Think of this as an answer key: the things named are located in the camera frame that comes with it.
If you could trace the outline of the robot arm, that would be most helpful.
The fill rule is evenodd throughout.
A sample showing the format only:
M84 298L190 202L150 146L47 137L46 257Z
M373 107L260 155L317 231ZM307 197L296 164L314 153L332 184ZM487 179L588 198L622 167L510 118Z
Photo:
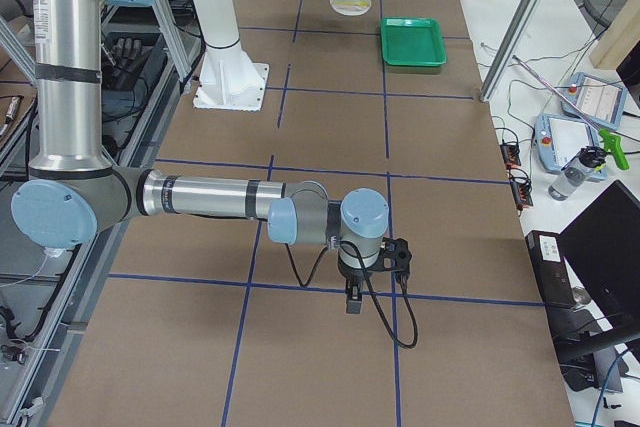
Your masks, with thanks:
M108 0L32 0L39 152L12 198L20 231L68 249L115 224L160 213L259 219L271 240L336 250L346 309L360 310L370 276L384 267L388 205L361 188L332 201L313 181L169 176L126 168L102 151L101 9Z

